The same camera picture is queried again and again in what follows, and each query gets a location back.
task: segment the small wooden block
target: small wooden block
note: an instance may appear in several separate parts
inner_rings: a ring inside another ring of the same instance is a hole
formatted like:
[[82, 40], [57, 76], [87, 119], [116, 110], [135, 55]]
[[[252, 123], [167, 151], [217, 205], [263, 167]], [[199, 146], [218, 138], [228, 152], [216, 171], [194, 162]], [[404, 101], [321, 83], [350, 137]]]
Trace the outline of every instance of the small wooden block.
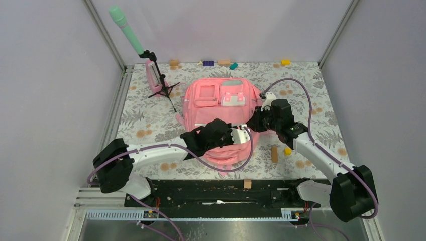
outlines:
[[231, 65], [231, 61], [229, 59], [227, 59], [227, 60], [219, 60], [218, 61], [218, 65], [219, 66], [230, 66]]
[[276, 146], [272, 146], [271, 148], [271, 157], [273, 163], [278, 162], [278, 148]]
[[178, 65], [179, 65], [179, 60], [177, 59], [170, 60], [170, 66], [178, 66]]
[[244, 188], [247, 188], [247, 189], [252, 188], [252, 180], [251, 179], [244, 179]]

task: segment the black tripod stand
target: black tripod stand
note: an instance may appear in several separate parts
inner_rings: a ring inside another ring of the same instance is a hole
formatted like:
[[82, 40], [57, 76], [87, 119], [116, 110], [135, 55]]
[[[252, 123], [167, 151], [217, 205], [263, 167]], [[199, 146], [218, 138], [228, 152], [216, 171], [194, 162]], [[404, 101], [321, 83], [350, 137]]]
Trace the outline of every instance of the black tripod stand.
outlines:
[[164, 81], [164, 78], [166, 78], [166, 75], [161, 74], [160, 69], [158, 68], [158, 64], [157, 64], [157, 56], [155, 56], [154, 52], [149, 52], [149, 50], [145, 50], [143, 54], [139, 55], [139, 57], [141, 59], [149, 58], [149, 60], [151, 60], [152, 62], [154, 62], [155, 68], [157, 68], [158, 74], [160, 76], [159, 78], [160, 78], [160, 83], [161, 83], [161, 90], [159, 92], [157, 92], [157, 93], [151, 94], [150, 96], [148, 96], [148, 98], [151, 98], [151, 97], [153, 97], [155, 95], [158, 95], [158, 94], [162, 95], [162, 96], [165, 96], [172, 103], [172, 107], [174, 109], [174, 112], [177, 112], [176, 108], [173, 105], [172, 100], [170, 99], [170, 93], [172, 92], [172, 90], [173, 90], [173, 88], [175, 86], [177, 86], [178, 84], [180, 84], [180, 82], [177, 83], [177, 84], [174, 84], [172, 86], [166, 86], [166, 82]]

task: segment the blue block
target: blue block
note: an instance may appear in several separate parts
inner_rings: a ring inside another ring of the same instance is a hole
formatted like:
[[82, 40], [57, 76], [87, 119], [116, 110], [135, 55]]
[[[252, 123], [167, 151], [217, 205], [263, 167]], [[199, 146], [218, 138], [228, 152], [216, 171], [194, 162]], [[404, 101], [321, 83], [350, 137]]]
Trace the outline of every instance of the blue block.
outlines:
[[229, 68], [231, 69], [231, 70], [234, 70], [235, 68], [237, 68], [238, 67], [238, 64], [237, 63], [233, 63], [232, 65], [230, 65], [229, 66]]
[[203, 61], [202, 65], [203, 66], [214, 66], [215, 62], [213, 62], [213, 61]]

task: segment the gray leaf pattern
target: gray leaf pattern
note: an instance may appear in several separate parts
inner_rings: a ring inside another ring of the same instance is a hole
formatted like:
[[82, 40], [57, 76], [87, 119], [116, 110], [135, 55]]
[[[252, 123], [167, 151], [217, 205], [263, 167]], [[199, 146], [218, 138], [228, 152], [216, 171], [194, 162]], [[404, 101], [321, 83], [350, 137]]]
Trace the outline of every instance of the gray leaf pattern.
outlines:
[[[285, 77], [300, 80], [312, 98], [313, 112], [311, 128], [317, 140], [348, 160], [342, 135], [334, 115], [323, 77], [315, 62], [291, 63], [239, 63], [235, 70], [229, 67], [202, 67], [195, 63], [180, 64], [170, 68], [159, 64], [169, 84], [181, 82], [172, 93], [171, 100], [182, 115], [182, 97], [195, 80], [207, 77], [242, 77], [250, 80], [258, 89], [267, 88], [272, 82]], [[283, 82], [271, 91], [277, 98], [285, 98], [291, 104], [296, 121], [307, 125], [309, 106], [306, 95], [294, 82]], [[169, 100], [164, 97], [147, 98], [151, 90], [146, 81], [145, 65], [136, 64], [120, 119], [117, 138], [127, 144], [148, 144], [165, 141], [179, 136], [184, 127], [176, 120], [176, 113]], [[278, 163], [271, 162], [271, 147], [278, 147]], [[314, 164], [298, 153], [284, 155], [284, 148], [275, 134], [262, 134], [253, 152], [252, 159], [241, 171], [219, 173], [204, 166], [196, 159], [150, 165], [137, 170], [139, 175], [151, 179], [283, 179], [283, 178], [325, 178]], [[245, 160], [232, 165], [240, 166]]]

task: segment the cable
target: cable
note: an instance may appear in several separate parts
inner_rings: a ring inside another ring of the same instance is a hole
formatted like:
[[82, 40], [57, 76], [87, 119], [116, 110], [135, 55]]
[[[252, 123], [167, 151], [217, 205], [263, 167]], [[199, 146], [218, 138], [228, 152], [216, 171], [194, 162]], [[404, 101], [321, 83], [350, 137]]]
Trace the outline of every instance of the cable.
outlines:
[[179, 145], [179, 144], [170, 144], [170, 146], [173, 146], [173, 147], [179, 147], [179, 148], [181, 148], [181, 149], [183, 149], [183, 150], [185, 150], [185, 151], [187, 151], [188, 153], [190, 153], [193, 157], [195, 157], [197, 160], [199, 160], [201, 163], [203, 163], [204, 165], [206, 165], [206, 166], [208, 166], [208, 167], [210, 167], [210, 168], [212, 168], [213, 170], [216, 170], [216, 171], [218, 171], [218, 172], [236, 172], [236, 171], [239, 171], [239, 170], [241, 170], [241, 169], [243, 169], [246, 165], [247, 165], [247, 163], [249, 163], [249, 161], [250, 161], [250, 159], [252, 158], [252, 154], [253, 154], [253, 147], [254, 147], [254, 143], [253, 143], [253, 137], [252, 137], [252, 134], [250, 133], [250, 131], [249, 131], [249, 129], [247, 128], [247, 127], [244, 127], [244, 129], [247, 131], [247, 133], [249, 134], [249, 137], [250, 137], [250, 143], [251, 143], [251, 148], [250, 148], [250, 154], [249, 154], [249, 157], [247, 158], [247, 160], [241, 165], [241, 166], [239, 166], [239, 167], [237, 167], [237, 168], [235, 168], [235, 169], [231, 169], [231, 170], [224, 170], [224, 169], [220, 169], [220, 168], [217, 168], [217, 167], [214, 167], [214, 166], [212, 166], [212, 165], [210, 165], [209, 163], [207, 163], [207, 162], [205, 162], [203, 159], [201, 159], [200, 157], [198, 157], [194, 152], [192, 152], [190, 149], [188, 149], [188, 148], [186, 148], [186, 147], [184, 147], [184, 146], [181, 146], [181, 145]]
[[305, 208], [303, 209], [303, 212], [301, 214], [306, 213], [308, 208], [309, 208], [309, 203], [305, 202]]
[[332, 229], [332, 230], [335, 230], [335, 231], [339, 232], [339, 233], [340, 233], [343, 237], [345, 237], [345, 239], [346, 239], [347, 241], [349, 241], [349, 237], [348, 237], [345, 233], [343, 233], [343, 231], [341, 231], [340, 229], [338, 229], [338, 228], [336, 228], [336, 227], [333, 227], [333, 226], [323, 225], [323, 224], [314, 224], [314, 223], [312, 222], [312, 210], [313, 210], [313, 207], [314, 207], [315, 205], [317, 205], [317, 204], [318, 204], [318, 203], [314, 202], [314, 203], [312, 204], [312, 206], [310, 207], [310, 209], [309, 209], [309, 222], [310, 222], [310, 225], [311, 225], [311, 226], [312, 226], [312, 228], [313, 228], [313, 231], [316, 233], [316, 235], [318, 235], [318, 237], [320, 237], [322, 240], [326, 241], [326, 239], [325, 239], [323, 236], [321, 236], [321, 234], [319, 234], [319, 233], [317, 232], [317, 230], [316, 230], [316, 227], [324, 227], [324, 228]]
[[329, 153], [326, 149], [324, 149], [319, 143], [315, 142], [315, 139], [313, 138], [313, 135], [312, 135], [312, 131], [310, 129], [310, 122], [311, 122], [311, 119], [312, 119], [312, 102], [311, 102], [309, 93], [307, 92], [307, 89], [302, 84], [302, 82], [300, 82], [297, 79], [293, 79], [293, 78], [279, 79], [279, 80], [273, 82], [268, 88], [266, 88], [262, 92], [262, 94], [265, 94], [267, 91], [269, 91], [275, 84], [277, 84], [279, 82], [282, 82], [282, 81], [286, 81], [286, 80], [291, 80], [291, 81], [294, 81], [294, 82], [298, 83], [303, 88], [303, 90], [305, 91], [305, 94], [306, 94], [306, 97], [307, 97], [307, 101], [309, 103], [309, 117], [308, 117], [308, 123], [307, 123], [307, 133], [308, 133], [308, 136], [311, 139], [312, 143], [315, 146], [317, 146], [324, 154], [326, 154], [328, 157], [330, 157], [335, 163], [337, 163], [339, 166], [343, 167], [345, 170], [347, 170], [349, 173], [351, 173], [361, 183], [361, 185], [365, 188], [365, 190], [367, 190], [368, 194], [373, 199], [374, 212], [370, 216], [360, 216], [360, 218], [363, 218], [363, 219], [374, 218], [375, 216], [377, 216], [377, 213], [379, 212], [379, 203], [377, 202], [377, 198], [374, 195], [373, 191], [370, 189], [370, 187], [368, 187], [368, 185], [354, 171], [352, 171], [351, 168], [349, 168], [348, 166], [346, 166], [345, 164], [343, 164], [341, 161], [339, 161], [337, 158], [335, 158], [331, 153]]
[[[158, 147], [168, 147], [169, 145], [168, 144], [157, 144], [157, 145], [152, 145], [152, 146], [148, 146], [148, 147], [142, 147], [141, 149], [139, 149], [139, 150], [137, 150], [137, 149], [134, 149], [134, 150], [131, 150], [131, 151], [128, 151], [128, 152], [124, 152], [124, 153], [121, 153], [121, 154], [118, 154], [118, 155], [116, 155], [116, 156], [114, 156], [114, 157], [112, 157], [112, 158], [110, 158], [110, 159], [108, 159], [108, 160], [106, 160], [104, 163], [102, 163], [101, 165], [99, 165], [97, 168], [95, 168], [90, 174], [89, 174], [89, 176], [87, 177], [87, 182], [89, 183], [89, 184], [91, 184], [91, 185], [95, 185], [95, 184], [99, 184], [99, 183], [97, 183], [97, 182], [92, 182], [90, 179], [92, 178], [92, 176], [93, 175], [95, 175], [96, 174], [96, 172], [98, 172], [101, 168], [103, 168], [104, 166], [106, 166], [106, 165], [108, 165], [109, 163], [111, 163], [111, 162], [113, 162], [113, 161], [115, 161], [116, 159], [118, 159], [118, 158], [120, 158], [120, 157], [122, 157], [122, 156], [125, 156], [125, 155], [128, 155], [128, 154], [131, 154], [131, 153], [136, 153], [136, 152], [142, 152], [142, 151], [144, 151], [144, 150], [148, 150], [148, 149], [152, 149], [152, 148], [158, 148]], [[146, 205], [146, 204], [144, 204], [143, 202], [141, 202], [140, 200], [138, 200], [137, 198], [135, 198], [133, 195], [130, 195], [137, 203], [139, 203], [140, 205], [142, 205], [142, 206], [144, 206], [144, 207], [146, 207], [146, 208], [149, 208], [150, 210], [153, 210], [153, 211], [155, 211], [155, 212], [157, 212], [158, 214], [160, 214], [160, 215], [162, 215], [167, 221], [169, 221], [171, 224], [172, 224], [172, 226], [176, 229], [176, 231], [178, 232], [178, 234], [179, 234], [179, 236], [180, 236], [180, 238], [181, 238], [181, 240], [182, 241], [184, 241], [185, 239], [183, 238], [183, 235], [182, 235], [182, 233], [181, 233], [181, 231], [178, 229], [178, 227], [174, 224], [174, 222], [169, 218], [169, 217], [167, 217], [165, 214], [163, 214], [162, 212], [160, 212], [160, 211], [158, 211], [158, 210], [156, 210], [155, 208], [153, 208], [153, 207], [150, 207], [150, 206], [148, 206], [148, 205]]]
[[158, 231], [158, 230], [156, 230], [155, 228], [149, 227], [148, 225], [144, 225], [143, 223], [139, 223], [138, 225], [140, 225], [142, 228], [147, 228], [147, 229], [149, 229], [149, 230], [151, 230], [151, 231], [154, 231], [154, 232], [158, 233], [159, 235], [161, 235], [161, 236], [165, 237], [165, 238], [166, 238], [166, 239], [168, 239], [168, 240], [175, 241], [175, 240], [174, 240], [174, 239], [172, 239], [171, 237], [167, 236], [167, 234], [165, 234], [165, 233], [163, 233], [163, 232], [161, 232], [161, 231]]
[[129, 194], [129, 196], [131, 196], [131, 198], [133, 198], [138, 204], [140, 204], [140, 205], [142, 205], [142, 206], [144, 206], [144, 207], [146, 207], [146, 208], [149, 208], [150, 210], [152, 210], [152, 211], [154, 211], [154, 212], [156, 212], [156, 213], [158, 213], [159, 215], [161, 215], [161, 216], [163, 216], [167, 221], [169, 221], [169, 223], [174, 227], [174, 229], [177, 231], [177, 233], [179, 234], [179, 236], [180, 236], [180, 240], [181, 241], [185, 241], [185, 239], [183, 238], [183, 234], [182, 234], [182, 232], [179, 230], [179, 228], [174, 224], [174, 222], [169, 218], [169, 217], [167, 217], [163, 212], [161, 212], [160, 210], [157, 210], [157, 209], [155, 209], [155, 208], [153, 208], [153, 207], [150, 207], [150, 206], [148, 206], [148, 205], [146, 205], [146, 204], [144, 204], [143, 202], [141, 202], [139, 199], [137, 199], [137, 198], [135, 198], [132, 194]]
[[160, 207], [161, 201], [160, 201], [160, 197], [157, 197], [155, 199], [155, 208], [158, 209]]
[[90, 174], [89, 174], [89, 176], [87, 177], [87, 183], [88, 184], [90, 184], [90, 185], [97, 185], [97, 184], [99, 184], [98, 182], [92, 182], [91, 181], [91, 179], [92, 179], [92, 177], [96, 174], [96, 172], [98, 172], [100, 169], [102, 169], [104, 166], [106, 166], [106, 165], [108, 165], [110, 162], [113, 162], [113, 161], [115, 161], [115, 160], [117, 160], [118, 158], [120, 158], [120, 157], [122, 157], [122, 156], [125, 156], [125, 155], [128, 155], [128, 154], [131, 154], [131, 153], [135, 153], [135, 152], [138, 152], [138, 149], [134, 149], [134, 150], [131, 150], [131, 151], [128, 151], [128, 152], [123, 152], [123, 153], [121, 153], [121, 154], [118, 154], [118, 155], [116, 155], [116, 156], [114, 156], [114, 157], [111, 157], [111, 158], [109, 158], [106, 162], [104, 162], [104, 163], [102, 163], [102, 164], [100, 164], [98, 167], [96, 167]]
[[319, 238], [321, 238], [323, 241], [326, 241], [326, 239], [323, 237], [323, 236], [321, 236], [321, 234], [316, 230], [316, 228], [315, 228], [315, 225], [313, 224], [313, 222], [312, 222], [312, 210], [313, 210], [313, 207], [315, 206], [315, 205], [317, 205], [317, 203], [316, 202], [314, 202], [313, 204], [312, 204], [312, 206], [310, 207], [310, 209], [309, 209], [309, 222], [310, 222], [310, 225], [312, 226], [312, 228], [313, 228], [313, 231], [316, 233], [316, 235], [318, 235], [318, 237]]

